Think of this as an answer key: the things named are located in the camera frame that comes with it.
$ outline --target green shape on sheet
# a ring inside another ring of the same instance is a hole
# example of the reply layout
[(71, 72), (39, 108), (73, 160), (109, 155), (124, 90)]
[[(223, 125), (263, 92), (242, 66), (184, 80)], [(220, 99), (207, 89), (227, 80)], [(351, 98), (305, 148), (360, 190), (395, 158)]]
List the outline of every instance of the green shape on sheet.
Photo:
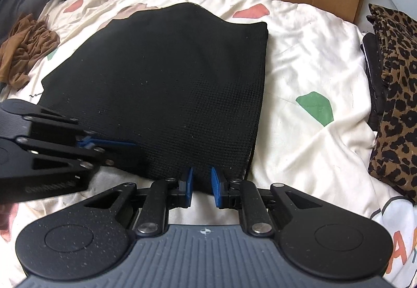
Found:
[(333, 122), (332, 106), (323, 95), (312, 91), (310, 94), (297, 97), (296, 102), (324, 127)]
[(47, 56), (48, 61), (50, 61), (52, 59), (52, 57), (55, 55), (57, 50), (58, 50), (58, 48), (56, 48), (54, 51), (52, 51), (48, 54), (48, 56)]

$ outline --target wrinkled fabric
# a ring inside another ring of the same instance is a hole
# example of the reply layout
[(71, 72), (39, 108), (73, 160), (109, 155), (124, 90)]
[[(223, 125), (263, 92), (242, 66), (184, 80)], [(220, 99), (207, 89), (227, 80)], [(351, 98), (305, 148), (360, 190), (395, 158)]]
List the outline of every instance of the wrinkled fabric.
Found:
[(35, 63), (59, 45), (59, 36), (32, 14), (21, 17), (0, 47), (0, 82), (19, 90), (29, 83)]

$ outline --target bed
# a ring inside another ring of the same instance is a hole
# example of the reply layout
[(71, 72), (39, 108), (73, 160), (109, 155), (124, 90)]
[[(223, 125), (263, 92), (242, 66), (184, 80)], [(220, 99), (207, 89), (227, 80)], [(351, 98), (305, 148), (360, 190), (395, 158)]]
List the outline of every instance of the bed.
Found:
[[(362, 34), (333, 14), (277, 0), (51, 0), (39, 18), (58, 33), (59, 47), (38, 61), (27, 86), (2, 92), (0, 100), (37, 103), (41, 80), (110, 20), (182, 2), (198, 4), (228, 22), (268, 25), (265, 90), (249, 180), (259, 188), (283, 182), (382, 224), (395, 244), (385, 278), (395, 287), (414, 287), (417, 210), (368, 174), (375, 133), (366, 124), (371, 102), (359, 48)], [(333, 121), (323, 124), (302, 106), (300, 98), (311, 94), (327, 99), (324, 109)], [(19, 204), (10, 242), (0, 239), (0, 286), (14, 287), (25, 278), (14, 245), (27, 224), (123, 182), (151, 183), (103, 167), (85, 192)], [(170, 223), (177, 224), (237, 221), (235, 211), (219, 211), (212, 196), (199, 192), (191, 208), (170, 213)]]

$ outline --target leopard print clothing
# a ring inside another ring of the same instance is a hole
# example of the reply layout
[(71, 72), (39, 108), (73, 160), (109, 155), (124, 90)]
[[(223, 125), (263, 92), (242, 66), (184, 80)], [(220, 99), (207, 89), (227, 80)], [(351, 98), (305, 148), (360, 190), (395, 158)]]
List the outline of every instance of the leopard print clothing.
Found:
[(417, 22), (373, 4), (370, 11), (388, 92), (368, 170), (417, 202)]

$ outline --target metal screw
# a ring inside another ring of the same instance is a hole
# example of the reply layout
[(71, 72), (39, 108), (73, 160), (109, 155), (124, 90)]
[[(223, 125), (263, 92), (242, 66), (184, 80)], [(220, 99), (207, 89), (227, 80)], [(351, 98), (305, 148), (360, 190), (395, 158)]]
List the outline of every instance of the metal screw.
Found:
[(268, 223), (260, 222), (260, 223), (255, 223), (252, 226), (252, 230), (256, 234), (266, 234), (272, 230), (272, 226)]
[(142, 234), (151, 234), (153, 232), (156, 232), (157, 230), (158, 230), (158, 225), (153, 222), (142, 223), (138, 227), (138, 232), (141, 232)]
[(100, 147), (95, 147), (94, 150), (98, 151), (99, 153), (104, 153), (105, 152), (105, 150), (103, 148), (100, 148)]
[(94, 167), (90, 162), (85, 162), (85, 161), (80, 162), (80, 166), (82, 166), (86, 169), (89, 169), (89, 170), (93, 169), (93, 167)]
[(25, 138), (25, 137), (18, 137), (16, 139), (16, 142), (18, 142), (18, 143), (27, 143), (28, 142), (28, 139)]

